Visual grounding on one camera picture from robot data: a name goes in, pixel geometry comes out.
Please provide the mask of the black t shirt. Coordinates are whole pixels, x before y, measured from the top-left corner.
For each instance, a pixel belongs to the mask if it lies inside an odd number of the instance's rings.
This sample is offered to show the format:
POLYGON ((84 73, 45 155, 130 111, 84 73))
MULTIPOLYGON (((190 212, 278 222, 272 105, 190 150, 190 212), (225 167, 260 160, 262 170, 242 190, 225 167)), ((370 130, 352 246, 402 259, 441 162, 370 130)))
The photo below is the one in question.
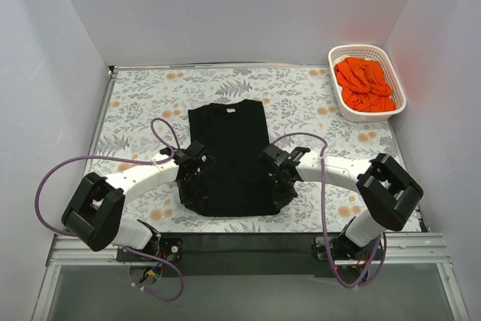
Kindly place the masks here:
POLYGON ((191 142, 203 144, 207 164, 201 167, 208 200, 205 208, 187 208, 205 217, 276 215, 268 172, 260 162, 269 145, 260 101, 210 103, 188 111, 191 142))

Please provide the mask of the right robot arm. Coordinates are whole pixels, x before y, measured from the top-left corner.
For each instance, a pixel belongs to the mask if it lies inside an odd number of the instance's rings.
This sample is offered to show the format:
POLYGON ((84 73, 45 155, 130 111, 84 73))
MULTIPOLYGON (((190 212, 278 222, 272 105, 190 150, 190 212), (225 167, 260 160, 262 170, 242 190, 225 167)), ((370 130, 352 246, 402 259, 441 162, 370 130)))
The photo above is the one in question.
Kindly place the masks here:
POLYGON ((260 156, 268 172, 274 205, 285 207, 297 197, 295 183, 330 184, 357 192, 366 209, 351 219, 321 251, 339 259, 357 259, 385 231, 399 232, 424 195, 422 187, 390 155, 374 159, 321 157, 306 147, 288 153, 275 147, 260 156))

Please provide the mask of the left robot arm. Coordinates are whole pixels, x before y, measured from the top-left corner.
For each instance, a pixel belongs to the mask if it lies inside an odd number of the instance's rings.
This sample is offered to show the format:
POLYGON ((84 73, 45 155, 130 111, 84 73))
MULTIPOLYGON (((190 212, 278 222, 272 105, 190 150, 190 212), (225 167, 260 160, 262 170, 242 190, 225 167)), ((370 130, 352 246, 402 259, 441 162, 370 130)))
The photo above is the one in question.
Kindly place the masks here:
POLYGON ((195 173, 207 156, 182 159, 158 154, 145 165, 107 176, 95 172, 86 175, 77 187, 62 215, 62 224, 97 252, 109 245, 131 247, 143 260, 155 259, 160 243, 159 232, 140 220, 123 216, 125 206, 143 194, 182 175, 195 173))

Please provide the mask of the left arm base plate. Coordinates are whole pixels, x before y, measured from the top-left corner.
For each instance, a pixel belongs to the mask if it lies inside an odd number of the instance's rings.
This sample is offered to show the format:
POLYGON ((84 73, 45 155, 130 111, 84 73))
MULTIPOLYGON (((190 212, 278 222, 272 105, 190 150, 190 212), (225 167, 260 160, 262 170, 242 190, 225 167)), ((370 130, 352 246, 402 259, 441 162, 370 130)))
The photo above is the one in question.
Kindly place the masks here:
MULTIPOLYGON (((167 259, 171 263, 180 262, 183 255, 183 245, 182 238, 162 238, 156 257, 167 259)), ((116 260, 118 262, 153 262, 153 259, 149 257, 139 256, 125 251, 121 247, 116 252, 116 260)))

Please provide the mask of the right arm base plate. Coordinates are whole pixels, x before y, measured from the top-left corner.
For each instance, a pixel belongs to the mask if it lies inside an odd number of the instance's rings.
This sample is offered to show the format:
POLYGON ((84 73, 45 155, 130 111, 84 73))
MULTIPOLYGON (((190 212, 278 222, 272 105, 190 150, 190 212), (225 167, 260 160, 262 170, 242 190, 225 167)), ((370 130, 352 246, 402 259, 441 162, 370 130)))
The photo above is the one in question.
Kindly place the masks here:
MULTIPOLYGON (((374 254, 374 260, 381 260, 384 247, 381 241, 371 240, 366 246, 359 247, 346 238, 328 237, 328 246, 332 259, 336 261, 366 262, 374 254)), ((327 261, 327 248, 323 236, 315 238, 311 247, 315 258, 327 261)))

